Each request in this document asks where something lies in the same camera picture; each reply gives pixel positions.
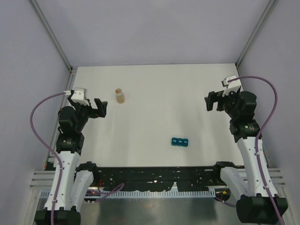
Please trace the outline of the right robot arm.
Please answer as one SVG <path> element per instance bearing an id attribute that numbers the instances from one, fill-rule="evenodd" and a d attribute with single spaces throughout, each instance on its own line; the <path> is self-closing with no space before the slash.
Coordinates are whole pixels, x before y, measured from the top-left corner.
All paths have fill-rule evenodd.
<path id="1" fill-rule="evenodd" d="M 212 91 L 204 100 L 207 111 L 217 103 L 217 111 L 224 111 L 231 118 L 230 132 L 241 152 L 247 176 L 244 180 L 231 162 L 217 162 L 213 181 L 229 187 L 237 201 L 240 222 L 275 225 L 288 209 L 288 202 L 279 197 L 268 171 L 260 127 L 254 119 L 256 95 L 248 91 L 230 91 L 227 95 Z"/>

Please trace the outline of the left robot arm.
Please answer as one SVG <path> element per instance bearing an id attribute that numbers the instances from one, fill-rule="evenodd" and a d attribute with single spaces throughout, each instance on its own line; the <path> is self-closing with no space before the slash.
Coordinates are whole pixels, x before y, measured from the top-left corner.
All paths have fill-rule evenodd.
<path id="1" fill-rule="evenodd" d="M 79 225 L 80 209 L 89 187 L 100 182 L 100 173 L 95 163 L 79 163 L 84 135 L 82 130 L 88 119 L 104 118 L 108 103 L 95 100 L 97 108 L 81 105 L 70 100 L 70 106 L 61 108 L 59 136 L 56 141 L 57 159 L 54 179 L 43 210 L 35 214 L 38 225 Z"/>

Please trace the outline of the clear pill bottle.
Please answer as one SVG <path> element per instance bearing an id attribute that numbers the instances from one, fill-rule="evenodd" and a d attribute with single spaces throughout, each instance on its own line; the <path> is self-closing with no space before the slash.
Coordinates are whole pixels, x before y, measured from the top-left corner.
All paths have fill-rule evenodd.
<path id="1" fill-rule="evenodd" d="M 116 96 L 116 101 L 119 104 L 122 104 L 122 103 L 125 102 L 125 96 L 124 96 L 124 93 L 123 93 L 122 89 L 116 89 L 115 90 L 115 96 Z"/>

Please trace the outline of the teal pill organizer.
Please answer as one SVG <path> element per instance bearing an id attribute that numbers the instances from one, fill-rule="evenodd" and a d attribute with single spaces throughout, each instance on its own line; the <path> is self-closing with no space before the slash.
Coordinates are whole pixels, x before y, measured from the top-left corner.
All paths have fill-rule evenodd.
<path id="1" fill-rule="evenodd" d="M 188 139 L 173 137 L 171 139 L 171 145 L 172 146 L 187 147 L 188 146 Z"/>

